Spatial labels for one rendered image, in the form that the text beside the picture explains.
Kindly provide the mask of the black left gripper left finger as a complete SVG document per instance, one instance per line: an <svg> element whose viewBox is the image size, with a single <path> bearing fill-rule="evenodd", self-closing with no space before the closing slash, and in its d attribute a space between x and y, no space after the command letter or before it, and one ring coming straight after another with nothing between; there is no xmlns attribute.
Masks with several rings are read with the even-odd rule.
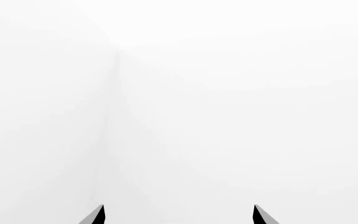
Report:
<svg viewBox="0 0 358 224"><path fill-rule="evenodd" d="M104 205L95 208L88 216L86 216L79 224L104 224L106 214Z"/></svg>

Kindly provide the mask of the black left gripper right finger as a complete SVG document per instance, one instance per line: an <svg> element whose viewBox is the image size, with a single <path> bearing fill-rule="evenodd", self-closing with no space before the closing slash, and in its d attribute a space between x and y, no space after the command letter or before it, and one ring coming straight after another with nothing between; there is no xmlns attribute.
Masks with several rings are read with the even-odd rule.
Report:
<svg viewBox="0 0 358 224"><path fill-rule="evenodd" d="M279 224L279 222L277 222L259 205L254 205L252 219L254 224Z"/></svg>

